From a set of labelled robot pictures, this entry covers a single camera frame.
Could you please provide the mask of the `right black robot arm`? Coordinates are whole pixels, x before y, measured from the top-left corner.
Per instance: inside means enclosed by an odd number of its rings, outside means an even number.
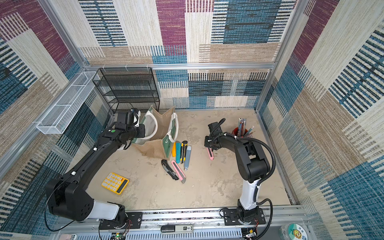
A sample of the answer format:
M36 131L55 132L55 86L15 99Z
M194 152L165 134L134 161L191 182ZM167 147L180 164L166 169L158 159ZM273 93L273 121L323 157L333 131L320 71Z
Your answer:
M235 218L240 224L250 224L260 215L260 205L264 203L259 201L260 187L273 175L276 157L261 140L223 132L221 125L225 120L208 125L209 134L205 137L204 146L213 151L227 149L235 153L238 171L243 178Z

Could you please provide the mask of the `black yellow utility knife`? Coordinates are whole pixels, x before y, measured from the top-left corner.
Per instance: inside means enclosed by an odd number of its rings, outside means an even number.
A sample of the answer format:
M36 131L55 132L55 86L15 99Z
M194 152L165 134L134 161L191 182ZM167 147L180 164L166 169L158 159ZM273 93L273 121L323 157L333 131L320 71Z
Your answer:
M180 163L183 164L186 159L186 150L188 147L188 141L182 141L181 143L181 158Z

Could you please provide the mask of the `green Christmas burlap tote bag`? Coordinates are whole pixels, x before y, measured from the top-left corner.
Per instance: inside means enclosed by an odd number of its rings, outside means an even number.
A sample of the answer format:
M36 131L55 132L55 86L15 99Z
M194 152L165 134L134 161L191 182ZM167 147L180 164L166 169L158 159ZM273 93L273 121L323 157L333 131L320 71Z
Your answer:
M169 160L179 133L175 107L163 114L150 107L140 123L145 126L145 136L135 138L133 146L145 157Z

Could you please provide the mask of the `grey blue utility knife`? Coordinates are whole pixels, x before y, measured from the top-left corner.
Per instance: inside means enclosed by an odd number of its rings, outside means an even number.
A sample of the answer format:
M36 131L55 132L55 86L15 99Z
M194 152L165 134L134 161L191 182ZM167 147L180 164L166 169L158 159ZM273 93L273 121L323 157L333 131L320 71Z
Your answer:
M192 147L191 146L187 146L186 154L185 154L185 160L184 160L184 170L185 171L188 170L188 168L189 168L191 152L192 152Z

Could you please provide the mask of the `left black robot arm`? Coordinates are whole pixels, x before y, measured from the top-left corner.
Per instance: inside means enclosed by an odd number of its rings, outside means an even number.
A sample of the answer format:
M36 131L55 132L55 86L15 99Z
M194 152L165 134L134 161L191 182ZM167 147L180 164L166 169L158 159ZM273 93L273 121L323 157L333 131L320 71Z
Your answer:
M101 131L89 152L74 167L46 184L46 205L51 214L76 222L111 221L117 227L126 223L128 218L123 205L97 201L86 190L113 153L121 146L129 147L131 140L145 137L145 126L139 123L140 115L138 109L118 113L117 121Z

